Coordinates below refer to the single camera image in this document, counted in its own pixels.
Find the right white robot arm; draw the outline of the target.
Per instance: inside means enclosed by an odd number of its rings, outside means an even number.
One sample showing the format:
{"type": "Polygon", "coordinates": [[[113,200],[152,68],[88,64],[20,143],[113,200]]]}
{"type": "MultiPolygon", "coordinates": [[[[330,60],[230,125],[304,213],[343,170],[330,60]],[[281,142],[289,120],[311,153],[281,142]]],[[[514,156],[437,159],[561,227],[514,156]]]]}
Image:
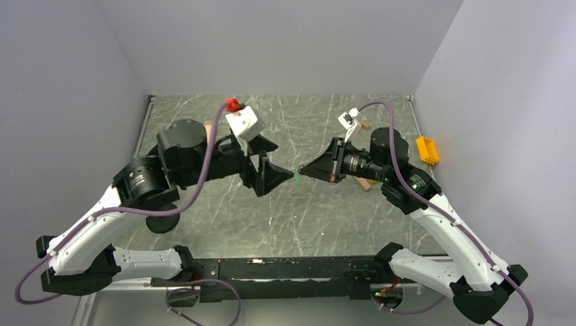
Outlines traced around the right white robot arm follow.
{"type": "Polygon", "coordinates": [[[441,264],[392,242],[375,257],[376,276],[386,283],[396,277],[416,281],[452,300],[470,321],[493,322],[528,273],[519,264],[508,264],[478,239],[441,187],[410,163],[408,150],[398,131],[378,128],[371,133],[369,149],[357,149],[334,137],[325,152],[299,172],[333,184],[347,176],[378,181],[382,195],[426,229],[452,263],[441,264]]]}

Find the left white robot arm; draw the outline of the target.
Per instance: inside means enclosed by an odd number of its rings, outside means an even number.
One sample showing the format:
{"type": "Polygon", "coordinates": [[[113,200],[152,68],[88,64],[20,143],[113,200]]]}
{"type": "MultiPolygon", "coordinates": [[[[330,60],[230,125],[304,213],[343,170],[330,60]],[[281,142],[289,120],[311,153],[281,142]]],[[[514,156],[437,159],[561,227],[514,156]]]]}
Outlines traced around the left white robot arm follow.
{"type": "Polygon", "coordinates": [[[293,176],[270,162],[268,153],[275,149],[272,141],[257,135],[243,151],[231,134],[210,149],[202,123],[175,122],[158,133],[146,156],[133,159],[113,178],[101,199],[73,227],[60,236],[37,239],[37,254],[49,264],[41,273],[42,289],[83,296],[134,278],[161,278],[178,285],[198,280],[198,265],[185,246],[134,251],[115,247],[113,241],[141,218],[152,232],[172,230],[179,222],[175,206],[179,191],[197,186],[205,156],[211,159],[207,181],[238,175],[245,187],[265,196],[293,176]]]}

